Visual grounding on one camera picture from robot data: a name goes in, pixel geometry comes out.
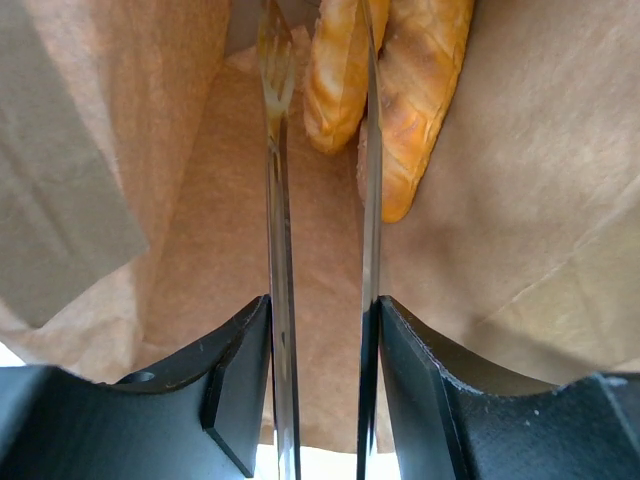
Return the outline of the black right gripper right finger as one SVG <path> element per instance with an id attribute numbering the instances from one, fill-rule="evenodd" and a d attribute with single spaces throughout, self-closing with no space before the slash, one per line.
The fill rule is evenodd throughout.
<path id="1" fill-rule="evenodd" d="M 550 387 L 380 300 L 381 360 L 403 479 L 636 479 L 639 376 Z"/>

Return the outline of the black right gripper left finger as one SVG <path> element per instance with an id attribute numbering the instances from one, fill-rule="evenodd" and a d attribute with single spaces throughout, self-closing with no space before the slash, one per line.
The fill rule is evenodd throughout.
<path id="1" fill-rule="evenodd" d="M 1 371 L 5 479 L 249 479 L 271 348 L 270 299 L 114 384 L 51 365 Z"/>

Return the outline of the brown paper bag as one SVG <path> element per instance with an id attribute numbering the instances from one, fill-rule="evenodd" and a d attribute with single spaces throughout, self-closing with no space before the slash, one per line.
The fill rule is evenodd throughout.
<path id="1" fill-rule="evenodd" d="M 114 382 L 268 287 L 254 1 L 1 5 L 1 339 Z M 510 370 L 639 366 L 639 5 L 479 1 L 381 289 Z"/>

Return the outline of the orange fake ring bread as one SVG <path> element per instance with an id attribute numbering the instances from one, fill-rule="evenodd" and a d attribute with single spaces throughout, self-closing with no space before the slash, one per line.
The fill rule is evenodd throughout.
<path id="1" fill-rule="evenodd" d="M 370 3 L 373 29 L 364 21 L 358 1 L 320 3 L 319 19 L 306 66 L 304 126 L 311 144 L 335 154 L 353 137 L 364 113 L 368 92 L 369 35 L 380 48 L 390 1 Z"/>

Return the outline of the small orange fake bread roll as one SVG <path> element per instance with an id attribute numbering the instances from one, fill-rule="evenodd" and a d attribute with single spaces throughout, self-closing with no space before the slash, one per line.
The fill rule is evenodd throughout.
<path id="1" fill-rule="evenodd" d="M 471 0 L 390 3 L 378 58 L 386 223 L 411 209 L 456 90 L 473 10 Z"/>

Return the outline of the metal kitchen tongs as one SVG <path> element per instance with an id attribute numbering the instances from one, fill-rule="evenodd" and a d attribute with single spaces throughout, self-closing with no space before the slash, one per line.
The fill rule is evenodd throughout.
<path id="1" fill-rule="evenodd" d="M 380 242 L 383 142 L 379 68 L 370 4 L 359 4 L 368 41 L 367 195 L 364 213 L 362 316 L 357 426 L 359 479 L 374 474 L 380 332 Z M 275 1 L 262 4 L 257 53 L 267 132 L 269 284 L 272 310 L 272 378 L 278 476 L 301 476 L 294 282 L 287 173 L 288 110 L 295 83 L 293 39 Z"/>

